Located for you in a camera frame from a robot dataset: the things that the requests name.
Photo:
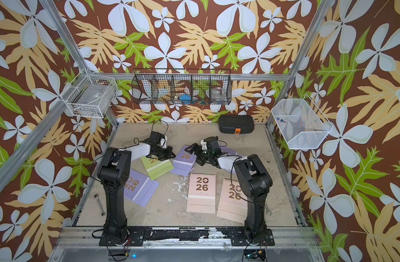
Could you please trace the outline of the pink 2026 calendar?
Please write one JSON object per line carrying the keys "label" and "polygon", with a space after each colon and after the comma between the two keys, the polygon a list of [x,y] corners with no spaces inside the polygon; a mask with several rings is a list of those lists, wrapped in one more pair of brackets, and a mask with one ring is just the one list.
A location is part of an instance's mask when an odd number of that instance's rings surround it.
{"label": "pink 2026 calendar", "polygon": [[248,202],[245,199],[246,196],[242,192],[238,181],[224,179],[218,203],[217,217],[244,224],[248,212]]}
{"label": "pink 2026 calendar", "polygon": [[216,212],[216,175],[190,174],[187,212],[215,214]]}

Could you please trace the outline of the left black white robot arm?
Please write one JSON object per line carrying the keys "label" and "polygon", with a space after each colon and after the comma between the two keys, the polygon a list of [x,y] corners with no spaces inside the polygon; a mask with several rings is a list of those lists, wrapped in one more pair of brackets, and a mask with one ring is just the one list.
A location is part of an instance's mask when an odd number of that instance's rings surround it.
{"label": "left black white robot arm", "polygon": [[133,146],[109,147],[101,158],[97,177],[106,193],[106,222],[100,237],[100,246],[122,246],[128,241],[127,217],[124,206],[125,184],[130,176],[133,160],[156,156],[159,160],[175,157],[167,146],[165,134],[152,131],[150,136]]}

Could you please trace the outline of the green 2026 desk calendar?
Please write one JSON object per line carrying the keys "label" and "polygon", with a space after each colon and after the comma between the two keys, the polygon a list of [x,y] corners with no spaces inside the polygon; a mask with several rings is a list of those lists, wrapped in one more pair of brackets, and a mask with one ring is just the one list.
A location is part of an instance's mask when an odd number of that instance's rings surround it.
{"label": "green 2026 desk calendar", "polygon": [[147,175],[151,180],[155,180],[174,169],[174,166],[169,159],[161,161],[158,159],[142,157],[141,160]]}

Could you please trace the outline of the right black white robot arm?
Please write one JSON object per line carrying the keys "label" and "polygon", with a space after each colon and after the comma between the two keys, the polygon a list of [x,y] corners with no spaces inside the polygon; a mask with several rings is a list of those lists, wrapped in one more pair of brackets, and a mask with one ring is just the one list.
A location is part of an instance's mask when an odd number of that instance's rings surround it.
{"label": "right black white robot arm", "polygon": [[211,164],[236,174],[245,195],[241,199],[248,204],[244,223],[246,240],[255,245],[270,239],[270,230],[265,222],[265,201],[273,180],[259,156],[252,154],[243,157],[223,152],[217,136],[208,137],[200,144],[194,143],[185,152],[195,155],[196,163],[200,166]]}

